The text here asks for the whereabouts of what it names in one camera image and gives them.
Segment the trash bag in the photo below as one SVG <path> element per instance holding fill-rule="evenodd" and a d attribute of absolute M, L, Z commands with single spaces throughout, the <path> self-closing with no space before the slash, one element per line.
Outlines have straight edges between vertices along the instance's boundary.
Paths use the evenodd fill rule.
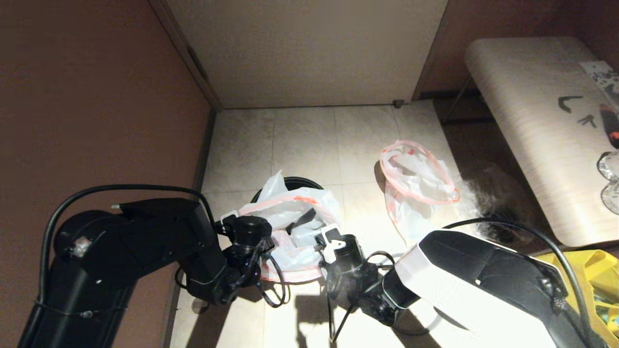
<path fill-rule="evenodd" d="M 256 203 L 246 204 L 238 213 L 269 221 L 275 243 L 271 255 L 285 282 L 306 282 L 322 276 L 318 268 L 322 256 L 314 236 L 323 226 L 341 223 L 339 202 L 331 191 L 307 187 L 288 191 L 278 172 L 267 180 Z M 262 278 L 279 281 L 270 261 L 262 263 Z"/>
<path fill-rule="evenodd" d="M 460 201 L 445 163 L 416 142 L 398 140 L 387 146 L 380 164 L 387 213 L 407 245 L 440 228 L 433 223 L 437 211 Z"/>

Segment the white plastic bag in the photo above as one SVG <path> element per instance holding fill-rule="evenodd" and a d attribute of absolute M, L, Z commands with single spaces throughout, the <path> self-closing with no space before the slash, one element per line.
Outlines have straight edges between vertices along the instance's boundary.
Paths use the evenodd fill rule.
<path fill-rule="evenodd" d="M 440 227 L 433 217 L 442 206 L 460 200 L 443 161 L 413 141 L 398 140 L 383 149 L 387 212 L 407 245 Z"/>
<path fill-rule="evenodd" d="M 286 227 L 311 209 L 316 211 L 312 221 L 288 235 Z M 264 185 L 256 203 L 242 207 L 239 215 L 259 216 L 269 221 L 275 242 L 271 255 L 280 266 L 285 282 L 306 282 L 322 276 L 318 268 L 322 256 L 315 250 L 317 243 L 313 236 L 320 234 L 322 226 L 340 224 L 340 206 L 331 191 L 305 187 L 288 191 L 284 177 L 278 172 Z M 279 281 L 270 261 L 262 264 L 262 278 Z"/>

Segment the door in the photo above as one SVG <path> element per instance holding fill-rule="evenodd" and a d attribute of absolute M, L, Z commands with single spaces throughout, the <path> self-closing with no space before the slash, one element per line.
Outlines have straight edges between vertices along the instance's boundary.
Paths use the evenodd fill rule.
<path fill-rule="evenodd" d="M 447 0 L 167 0 L 224 108 L 408 102 Z"/>

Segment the tile floor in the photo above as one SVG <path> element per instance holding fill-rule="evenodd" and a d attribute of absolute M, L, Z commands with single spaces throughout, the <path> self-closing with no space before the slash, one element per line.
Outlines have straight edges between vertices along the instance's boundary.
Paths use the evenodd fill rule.
<path fill-rule="evenodd" d="M 365 254 L 401 253 L 406 247 L 387 216 L 384 177 L 376 166 L 381 150 L 397 139 L 415 140 L 458 169 L 432 101 L 392 106 L 226 110 L 217 116 L 202 191 L 216 217 L 248 203 L 273 174 L 303 176 L 334 192 L 341 205 L 344 232 L 357 236 Z M 221 240 L 222 248 L 229 245 Z M 271 308 L 254 288 L 243 289 L 226 308 L 196 315 L 193 298 L 181 291 L 172 347 L 328 347 L 326 300 L 318 281 L 291 285 L 287 305 Z M 412 312 L 428 325 L 429 304 Z M 339 322 L 344 311 L 335 311 Z M 353 313 L 339 347 L 483 347 L 468 331 L 442 321 L 430 336 L 406 337 Z"/>

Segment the yellow bag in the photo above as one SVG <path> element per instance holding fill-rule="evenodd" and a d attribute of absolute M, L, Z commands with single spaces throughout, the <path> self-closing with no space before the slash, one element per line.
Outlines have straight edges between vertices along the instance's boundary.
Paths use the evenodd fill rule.
<path fill-rule="evenodd" d="M 617 258 L 602 250 L 569 251 L 565 253 L 565 256 L 574 269 L 578 284 L 582 287 L 591 326 L 610 347 L 619 347 L 619 328 L 615 322 L 615 318 L 619 316 Z M 545 254 L 537 256 L 537 258 L 554 264 L 561 271 L 569 293 L 567 301 L 578 312 L 572 286 L 555 254 Z M 597 314 L 596 310 L 606 313 L 606 322 Z"/>

